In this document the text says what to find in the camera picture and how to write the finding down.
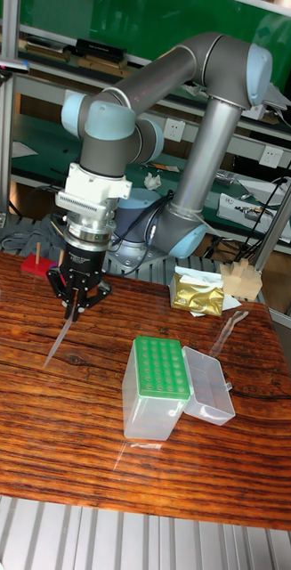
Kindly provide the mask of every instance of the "power socket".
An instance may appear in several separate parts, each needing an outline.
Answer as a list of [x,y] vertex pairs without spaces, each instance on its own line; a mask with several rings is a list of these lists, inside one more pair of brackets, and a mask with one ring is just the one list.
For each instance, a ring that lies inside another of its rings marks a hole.
[[259,164],[269,168],[276,168],[283,156],[283,150],[277,146],[266,146],[259,160]]
[[185,122],[175,118],[168,118],[164,127],[164,138],[179,143],[182,140]]

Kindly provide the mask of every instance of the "clear plastic lid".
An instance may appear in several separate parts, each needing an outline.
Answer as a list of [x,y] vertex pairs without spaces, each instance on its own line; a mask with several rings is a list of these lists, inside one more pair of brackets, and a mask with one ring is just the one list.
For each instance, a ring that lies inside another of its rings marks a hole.
[[185,413],[217,426],[234,418],[231,383],[225,382],[219,361],[188,346],[182,349],[182,355],[190,385]]

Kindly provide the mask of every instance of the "green wall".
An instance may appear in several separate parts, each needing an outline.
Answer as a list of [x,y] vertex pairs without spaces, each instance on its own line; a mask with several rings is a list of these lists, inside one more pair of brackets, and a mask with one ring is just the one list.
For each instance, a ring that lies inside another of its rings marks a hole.
[[236,0],[22,0],[20,21],[63,36],[94,37],[151,60],[186,37],[222,32],[268,48],[272,81],[281,89],[291,68],[291,18]]

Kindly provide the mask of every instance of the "clear plastic box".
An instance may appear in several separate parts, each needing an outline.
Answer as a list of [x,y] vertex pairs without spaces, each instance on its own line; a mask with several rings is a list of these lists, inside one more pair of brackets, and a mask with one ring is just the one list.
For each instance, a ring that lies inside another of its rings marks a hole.
[[125,437],[165,441],[190,398],[179,341],[136,337],[122,388]]
[[234,418],[229,394],[231,383],[225,382],[219,361],[187,346],[182,349],[182,355],[190,384],[185,413],[217,426]]

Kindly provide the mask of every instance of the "wood grain surface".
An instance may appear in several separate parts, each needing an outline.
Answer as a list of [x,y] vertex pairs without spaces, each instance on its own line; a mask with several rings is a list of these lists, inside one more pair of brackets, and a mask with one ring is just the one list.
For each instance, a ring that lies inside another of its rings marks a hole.
[[124,438],[121,385],[137,335],[209,354],[234,311],[193,318],[168,289],[110,278],[112,294],[73,324],[48,367],[64,309],[47,282],[0,253],[0,494],[291,530],[291,378],[265,306],[218,358],[237,416],[185,414],[167,442]]

